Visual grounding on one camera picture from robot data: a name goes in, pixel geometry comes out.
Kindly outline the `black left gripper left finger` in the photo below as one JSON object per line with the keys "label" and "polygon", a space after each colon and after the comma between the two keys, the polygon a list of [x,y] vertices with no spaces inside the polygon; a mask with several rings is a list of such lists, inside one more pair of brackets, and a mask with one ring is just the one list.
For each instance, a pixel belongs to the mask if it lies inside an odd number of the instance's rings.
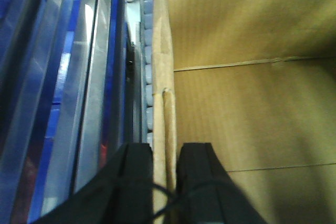
{"label": "black left gripper left finger", "polygon": [[37,223],[152,223],[149,144],[122,145],[98,174]]}

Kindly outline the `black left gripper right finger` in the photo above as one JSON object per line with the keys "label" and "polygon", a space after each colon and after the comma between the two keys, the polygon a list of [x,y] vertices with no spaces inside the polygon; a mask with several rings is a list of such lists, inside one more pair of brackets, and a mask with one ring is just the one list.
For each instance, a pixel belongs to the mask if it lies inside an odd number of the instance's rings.
{"label": "black left gripper right finger", "polygon": [[177,164],[180,223],[265,223],[233,182],[211,143],[183,144]]}

